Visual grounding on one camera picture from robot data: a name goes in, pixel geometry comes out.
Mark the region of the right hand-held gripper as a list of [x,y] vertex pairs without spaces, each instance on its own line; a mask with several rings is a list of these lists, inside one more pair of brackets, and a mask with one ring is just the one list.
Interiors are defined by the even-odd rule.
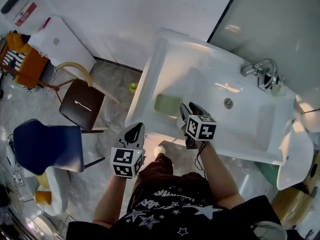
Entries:
[[181,103],[179,106],[180,116],[184,122],[181,128],[184,131],[185,146],[188,150],[197,149],[196,142],[209,142],[213,140],[217,122],[210,114],[196,103],[189,102],[188,107]]

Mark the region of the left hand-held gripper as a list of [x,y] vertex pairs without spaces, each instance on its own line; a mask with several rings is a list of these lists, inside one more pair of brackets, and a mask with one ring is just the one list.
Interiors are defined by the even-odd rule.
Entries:
[[138,122],[123,129],[111,148],[110,165],[116,176],[132,179],[145,160],[145,125]]

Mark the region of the green sponge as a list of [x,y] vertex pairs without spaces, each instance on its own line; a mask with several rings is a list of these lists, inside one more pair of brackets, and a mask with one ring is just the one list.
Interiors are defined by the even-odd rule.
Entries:
[[182,99],[177,96],[158,94],[155,99],[154,110],[167,116],[178,117]]

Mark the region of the person's right forearm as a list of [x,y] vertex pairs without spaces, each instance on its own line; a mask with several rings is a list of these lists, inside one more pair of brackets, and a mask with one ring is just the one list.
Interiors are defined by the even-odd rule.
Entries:
[[196,142],[203,169],[216,203],[224,208],[232,209],[242,203],[236,182],[217,155],[210,142]]

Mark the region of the person's left forearm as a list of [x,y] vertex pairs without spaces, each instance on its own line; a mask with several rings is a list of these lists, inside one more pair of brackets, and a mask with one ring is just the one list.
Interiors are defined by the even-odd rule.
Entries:
[[133,205],[135,183],[135,179],[112,175],[97,203],[92,222],[110,228],[128,213]]

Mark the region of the black soap dispenser bottle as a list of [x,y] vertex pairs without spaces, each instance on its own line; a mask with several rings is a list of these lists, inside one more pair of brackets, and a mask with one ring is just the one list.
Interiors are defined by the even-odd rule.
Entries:
[[263,91],[269,89],[271,87],[271,83],[269,83],[273,79],[272,76],[265,74],[258,78],[258,87]]

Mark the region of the person's white shoe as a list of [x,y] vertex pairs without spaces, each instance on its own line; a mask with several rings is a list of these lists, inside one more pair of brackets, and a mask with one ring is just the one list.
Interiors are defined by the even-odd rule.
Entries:
[[154,148],[154,151],[153,151],[153,154],[154,154],[154,157],[157,158],[158,155],[160,154],[163,154],[163,155],[166,155],[166,149],[164,146],[162,145],[158,145]]

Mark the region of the person's brown shorts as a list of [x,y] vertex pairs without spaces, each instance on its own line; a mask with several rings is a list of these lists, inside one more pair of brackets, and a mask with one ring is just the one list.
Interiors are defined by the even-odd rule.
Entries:
[[209,183],[203,176],[197,172],[182,176],[173,175],[172,160],[160,153],[155,161],[139,172],[126,211],[132,210],[151,191],[163,190],[167,187],[181,188],[188,193],[199,194],[201,200],[213,201]]

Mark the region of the white sink basin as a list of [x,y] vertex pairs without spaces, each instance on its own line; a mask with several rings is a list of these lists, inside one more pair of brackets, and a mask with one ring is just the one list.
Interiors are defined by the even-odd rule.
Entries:
[[287,160],[296,94],[282,86],[278,96],[240,73],[244,60],[199,39],[170,30],[157,36],[129,108],[125,125],[184,145],[177,118],[155,110],[159,94],[193,102],[213,117],[212,140],[219,155],[283,165]]

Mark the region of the brown seat chair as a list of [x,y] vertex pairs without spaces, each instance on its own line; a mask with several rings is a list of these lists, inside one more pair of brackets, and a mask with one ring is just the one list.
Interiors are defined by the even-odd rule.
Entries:
[[56,70],[75,68],[84,77],[84,80],[73,78],[55,86],[55,93],[60,102],[59,112],[81,128],[82,133],[102,133],[107,126],[95,127],[98,115],[101,112],[106,97],[117,104],[121,101],[111,93],[94,83],[87,70],[76,62],[64,62],[55,67]]

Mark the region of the chrome faucet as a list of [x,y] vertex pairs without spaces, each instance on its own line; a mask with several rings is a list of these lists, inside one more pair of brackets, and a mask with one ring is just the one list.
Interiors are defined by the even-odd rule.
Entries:
[[250,63],[246,66],[243,66],[240,69],[240,73],[243,77],[247,77],[249,75],[256,76],[257,77],[257,87],[258,87],[259,77],[261,77],[263,75],[271,76],[272,80],[269,82],[271,84],[271,87],[266,90],[261,89],[262,91],[267,92],[272,88],[273,84],[276,83],[276,80],[278,78],[278,66],[277,66],[277,63],[273,59],[266,58],[266,59],[263,59],[259,62]]

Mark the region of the blue chair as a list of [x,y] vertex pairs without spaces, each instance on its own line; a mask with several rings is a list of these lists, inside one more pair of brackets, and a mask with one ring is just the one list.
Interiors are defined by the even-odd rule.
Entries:
[[44,125],[30,119],[13,131],[15,159],[18,165],[37,176],[48,167],[81,173],[105,160],[101,157],[84,164],[82,135],[103,132],[86,131],[75,125]]

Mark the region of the clear toothbrush cup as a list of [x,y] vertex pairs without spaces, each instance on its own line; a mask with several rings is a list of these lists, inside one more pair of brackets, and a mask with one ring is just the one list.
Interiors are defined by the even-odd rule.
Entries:
[[272,86],[271,95],[273,97],[282,97],[286,95],[286,90],[283,87],[286,78],[284,77],[282,80],[276,80],[275,84]]

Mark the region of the green bin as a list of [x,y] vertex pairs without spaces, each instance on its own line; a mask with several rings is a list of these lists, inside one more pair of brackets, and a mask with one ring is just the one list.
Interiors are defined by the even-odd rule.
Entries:
[[279,165],[274,165],[270,163],[255,162],[255,165],[265,177],[265,179],[274,187],[277,186]]

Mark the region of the person's black star T-shirt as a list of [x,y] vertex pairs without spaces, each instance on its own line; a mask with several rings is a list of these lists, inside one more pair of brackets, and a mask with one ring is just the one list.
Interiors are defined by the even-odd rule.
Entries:
[[146,193],[110,228],[68,225],[66,240],[287,240],[265,196],[227,209],[198,189],[169,186]]

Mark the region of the pale yellow cushion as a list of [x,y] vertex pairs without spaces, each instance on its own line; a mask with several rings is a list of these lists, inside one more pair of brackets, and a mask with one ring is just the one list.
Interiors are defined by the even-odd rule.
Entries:
[[42,188],[44,189],[50,188],[49,180],[45,172],[42,175],[36,175],[35,178]]

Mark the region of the white cabinet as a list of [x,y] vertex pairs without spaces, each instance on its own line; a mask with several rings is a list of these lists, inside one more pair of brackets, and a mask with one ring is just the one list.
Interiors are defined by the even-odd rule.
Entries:
[[58,16],[51,17],[43,29],[30,37],[28,44],[48,58],[55,67],[73,62],[90,72],[96,63],[90,52]]

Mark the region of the orange yellow cushion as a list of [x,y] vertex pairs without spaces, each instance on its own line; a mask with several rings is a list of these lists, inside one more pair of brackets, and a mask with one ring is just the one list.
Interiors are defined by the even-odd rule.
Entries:
[[52,192],[51,191],[36,191],[35,202],[39,205],[51,205],[52,203]]

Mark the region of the white toilet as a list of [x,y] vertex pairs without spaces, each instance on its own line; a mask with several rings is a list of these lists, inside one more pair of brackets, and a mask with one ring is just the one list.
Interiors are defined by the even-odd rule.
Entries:
[[297,95],[288,126],[289,132],[281,143],[284,164],[279,166],[276,180],[280,191],[301,183],[311,168],[315,146],[320,147],[320,101],[312,106]]

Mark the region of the wooden coat rack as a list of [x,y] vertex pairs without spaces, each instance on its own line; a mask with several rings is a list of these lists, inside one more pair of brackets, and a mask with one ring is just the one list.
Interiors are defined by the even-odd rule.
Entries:
[[11,73],[11,74],[13,74],[13,75],[15,75],[15,76],[21,76],[21,77],[23,77],[23,78],[28,79],[29,81],[36,82],[37,84],[40,84],[40,85],[42,85],[42,86],[48,87],[49,89],[51,89],[51,90],[53,90],[53,91],[55,92],[58,101],[59,101],[60,103],[62,103],[62,100],[61,100],[61,98],[60,98],[60,96],[59,96],[59,90],[60,90],[60,88],[59,88],[58,86],[54,86],[54,85],[45,83],[45,82],[43,82],[43,81],[41,81],[41,80],[36,80],[36,79],[30,78],[29,76],[21,73],[20,71],[15,70],[15,69],[12,69],[12,68],[10,68],[10,67],[8,67],[8,66],[6,66],[6,65],[0,65],[0,70],[6,70],[7,72],[9,72],[9,73]]

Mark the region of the frosted glass panel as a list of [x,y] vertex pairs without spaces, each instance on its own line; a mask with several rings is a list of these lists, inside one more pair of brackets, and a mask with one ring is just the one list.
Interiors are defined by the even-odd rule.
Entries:
[[320,104],[320,0],[234,0],[210,43],[249,62],[275,60],[290,89]]

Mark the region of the orange sofa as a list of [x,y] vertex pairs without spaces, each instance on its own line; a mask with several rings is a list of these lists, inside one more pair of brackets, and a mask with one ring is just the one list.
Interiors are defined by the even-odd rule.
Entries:
[[[19,68],[19,72],[27,75],[28,77],[40,80],[43,75],[44,69],[48,64],[49,59],[28,44],[30,39],[29,35],[24,35],[16,31],[9,32],[6,37],[6,44],[0,52],[0,66],[3,64],[3,59],[8,50],[16,51],[18,54],[26,53],[26,56]],[[29,81],[28,79],[11,74],[14,82],[30,90],[37,87],[38,83]]]

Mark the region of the white power strip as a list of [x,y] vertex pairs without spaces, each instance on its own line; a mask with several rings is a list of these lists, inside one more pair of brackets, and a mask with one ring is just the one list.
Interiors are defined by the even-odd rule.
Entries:
[[15,183],[18,184],[18,185],[22,184],[24,182],[22,174],[21,174],[20,171],[14,171],[12,173],[12,177],[13,177]]

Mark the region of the white floor device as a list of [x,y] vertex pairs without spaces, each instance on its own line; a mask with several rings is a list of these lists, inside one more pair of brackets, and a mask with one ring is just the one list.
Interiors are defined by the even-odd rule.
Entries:
[[15,151],[14,151],[13,134],[10,134],[6,139],[6,158],[7,158],[8,163],[12,167],[17,166]]

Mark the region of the cardboard box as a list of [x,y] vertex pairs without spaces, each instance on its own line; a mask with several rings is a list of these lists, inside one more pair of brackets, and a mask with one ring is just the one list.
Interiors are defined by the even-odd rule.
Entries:
[[271,206],[284,227],[291,228],[302,223],[311,210],[314,198],[290,187],[277,193]]

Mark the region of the black white striped pillow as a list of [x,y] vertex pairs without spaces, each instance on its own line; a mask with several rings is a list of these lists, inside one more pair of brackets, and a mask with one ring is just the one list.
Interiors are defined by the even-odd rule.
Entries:
[[2,64],[19,71],[25,57],[26,57],[25,52],[17,53],[14,50],[8,50],[4,56]]

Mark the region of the red white wall sign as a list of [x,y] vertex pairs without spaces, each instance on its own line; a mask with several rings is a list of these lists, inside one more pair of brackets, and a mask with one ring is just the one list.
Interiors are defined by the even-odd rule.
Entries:
[[30,0],[13,18],[14,25],[21,27],[36,8],[37,4],[33,0]]

